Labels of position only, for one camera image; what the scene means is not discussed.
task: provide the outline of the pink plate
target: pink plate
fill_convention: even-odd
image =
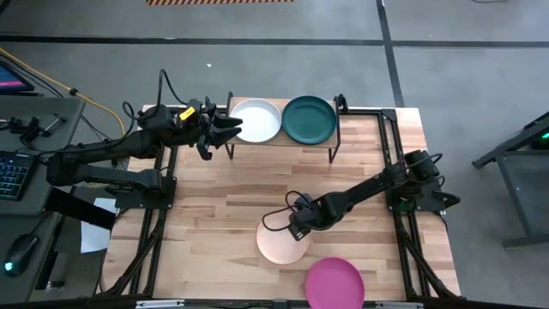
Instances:
[[[312,265],[305,280],[305,295],[312,309],[360,309],[364,283],[348,261],[328,257]]]
[[[265,218],[265,224],[271,228],[285,227],[290,222],[292,211],[282,211]],[[287,229],[279,232],[269,231],[262,223],[257,228],[257,246],[267,260],[275,264],[291,264],[299,260],[309,247],[311,235],[295,241]]]

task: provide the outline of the computer mouse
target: computer mouse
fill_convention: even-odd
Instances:
[[[33,234],[19,236],[6,253],[3,272],[7,276],[19,276],[25,272],[38,241],[38,236]]]

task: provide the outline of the monitor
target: monitor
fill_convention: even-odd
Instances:
[[[0,94],[12,94],[20,91],[33,91],[34,86],[27,82],[9,64],[0,61]]]

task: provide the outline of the concrete floor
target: concrete floor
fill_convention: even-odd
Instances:
[[[549,2],[385,0],[392,39],[549,40]],[[247,39],[381,39],[375,0],[146,7],[144,1],[18,0],[2,33]],[[31,65],[122,115],[121,103],[154,101],[160,68],[186,100],[208,95],[292,98],[344,93],[352,106],[394,106],[378,46],[64,45],[2,43]],[[549,245],[505,251],[523,236],[496,166],[470,161],[547,111],[549,49],[395,48],[406,106],[421,112],[429,150],[443,152],[449,238],[462,294],[472,300],[547,306]],[[164,103],[173,103],[166,95]],[[86,116],[112,136],[112,118]],[[84,125],[75,139],[92,142]]]

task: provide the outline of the teal bowl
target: teal bowl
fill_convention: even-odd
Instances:
[[[337,117],[334,108],[314,96],[291,100],[282,112],[282,128],[296,142],[316,145],[334,134]]]

